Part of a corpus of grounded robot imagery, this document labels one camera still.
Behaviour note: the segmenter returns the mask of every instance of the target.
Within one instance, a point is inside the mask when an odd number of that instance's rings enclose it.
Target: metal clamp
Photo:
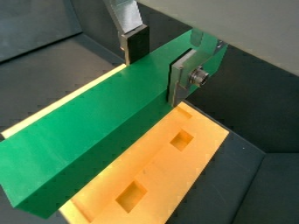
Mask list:
[[[104,0],[113,19],[120,48],[129,65],[149,53],[149,27],[144,25],[135,0]]]
[[[191,43],[197,46],[201,42],[200,33],[192,33]],[[173,63],[169,73],[169,85],[168,85],[168,102],[175,107],[189,95],[191,86],[203,86],[209,74],[203,70],[203,64],[209,58],[227,46],[220,40],[215,40],[215,47],[209,52],[191,49]]]

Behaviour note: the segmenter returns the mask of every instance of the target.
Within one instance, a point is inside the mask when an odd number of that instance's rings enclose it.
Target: screw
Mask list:
[[[199,66],[191,73],[191,84],[201,87],[209,78],[209,74]]]

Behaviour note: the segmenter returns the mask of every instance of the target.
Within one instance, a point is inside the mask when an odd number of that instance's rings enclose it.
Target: gray wall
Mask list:
[[[299,77],[229,47],[187,101],[264,152],[299,152]]]
[[[299,1],[137,0],[299,75]]]
[[[0,0],[0,62],[80,32],[70,0]]]
[[[109,51],[124,58],[119,49],[117,29],[104,2],[100,0],[70,0],[84,33]],[[140,5],[144,23],[151,27],[151,51],[187,32],[191,28],[160,12]]]

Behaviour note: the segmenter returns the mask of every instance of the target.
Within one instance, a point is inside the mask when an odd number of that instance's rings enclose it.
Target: green block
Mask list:
[[[169,112],[169,64],[191,48],[189,36],[188,31],[0,143],[0,184],[13,207],[48,218]],[[208,73],[224,52],[205,64]]]

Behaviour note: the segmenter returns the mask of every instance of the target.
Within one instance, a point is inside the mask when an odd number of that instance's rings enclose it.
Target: dark gray floor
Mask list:
[[[299,223],[299,153],[269,153],[233,224]]]
[[[0,223],[1,224],[66,224],[60,212],[56,212],[48,220],[12,208],[0,186]]]
[[[84,34],[5,62],[0,66],[0,131],[121,62]]]
[[[264,155],[229,133],[167,223],[229,224]]]

